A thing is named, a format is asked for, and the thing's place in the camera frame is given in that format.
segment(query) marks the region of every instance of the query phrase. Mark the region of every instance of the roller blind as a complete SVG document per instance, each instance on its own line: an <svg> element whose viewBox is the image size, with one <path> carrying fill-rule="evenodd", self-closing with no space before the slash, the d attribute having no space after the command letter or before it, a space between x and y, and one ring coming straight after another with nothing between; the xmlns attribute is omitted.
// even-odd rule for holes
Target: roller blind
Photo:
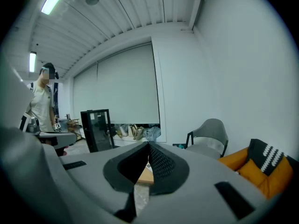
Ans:
<svg viewBox="0 0 299 224"><path fill-rule="evenodd" d="M75 77L73 92L77 119L81 111L109 109L111 123L159 123L151 45L121 52L84 71Z"/></svg>

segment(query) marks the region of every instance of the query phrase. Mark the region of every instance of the white ribbed ceiling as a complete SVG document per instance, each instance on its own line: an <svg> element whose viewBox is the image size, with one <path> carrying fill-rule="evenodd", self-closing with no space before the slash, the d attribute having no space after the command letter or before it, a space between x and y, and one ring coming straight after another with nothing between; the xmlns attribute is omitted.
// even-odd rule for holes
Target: white ribbed ceiling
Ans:
<svg viewBox="0 0 299 224"><path fill-rule="evenodd" d="M99 0L90 6L85 0L60 0L50 15L31 5L13 25L4 49L22 77L29 77L30 51L37 52L35 73L51 62L63 77L88 52L119 34L189 21L193 4L194 0Z"/></svg>

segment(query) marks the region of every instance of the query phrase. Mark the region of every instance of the orange cushion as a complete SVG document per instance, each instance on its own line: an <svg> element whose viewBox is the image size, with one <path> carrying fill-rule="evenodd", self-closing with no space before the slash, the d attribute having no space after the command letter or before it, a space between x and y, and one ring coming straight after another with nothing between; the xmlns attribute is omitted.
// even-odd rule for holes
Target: orange cushion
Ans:
<svg viewBox="0 0 299 224"><path fill-rule="evenodd" d="M283 156L282 160L269 175L267 180L262 182L258 188L265 194L267 198L271 198L277 193L283 192L292 180L292 177L293 169L286 157Z"/></svg>
<svg viewBox="0 0 299 224"><path fill-rule="evenodd" d="M247 152L248 152L248 147L244 148L236 153L222 157L222 158L218 159L218 161L222 162L227 167L236 171L245 164Z"/></svg>
<svg viewBox="0 0 299 224"><path fill-rule="evenodd" d="M238 173L256 186L260 185L267 178L267 175L256 166L252 159L249 159L249 161L238 170Z"/></svg>

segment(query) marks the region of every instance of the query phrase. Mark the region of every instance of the white t-shirt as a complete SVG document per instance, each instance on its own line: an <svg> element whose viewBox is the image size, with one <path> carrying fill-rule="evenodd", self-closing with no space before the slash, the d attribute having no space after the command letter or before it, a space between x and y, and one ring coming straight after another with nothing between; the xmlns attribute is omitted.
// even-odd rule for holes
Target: white t-shirt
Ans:
<svg viewBox="0 0 299 224"><path fill-rule="evenodd" d="M28 115L38 119L42 132L54 132L50 119L50 107L54 107L54 103L49 87L43 89L33 82L33 94L34 98L30 101Z"/></svg>

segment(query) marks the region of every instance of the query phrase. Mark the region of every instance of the floor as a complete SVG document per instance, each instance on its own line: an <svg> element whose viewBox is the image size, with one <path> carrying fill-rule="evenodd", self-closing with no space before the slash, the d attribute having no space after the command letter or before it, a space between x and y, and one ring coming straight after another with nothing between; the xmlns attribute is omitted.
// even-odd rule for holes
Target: floor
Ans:
<svg viewBox="0 0 299 224"><path fill-rule="evenodd" d="M86 140L79 140L74 145L65 149L67 155L88 154L89 149ZM136 184L134 186L134 200L137 216L149 202L149 185Z"/></svg>

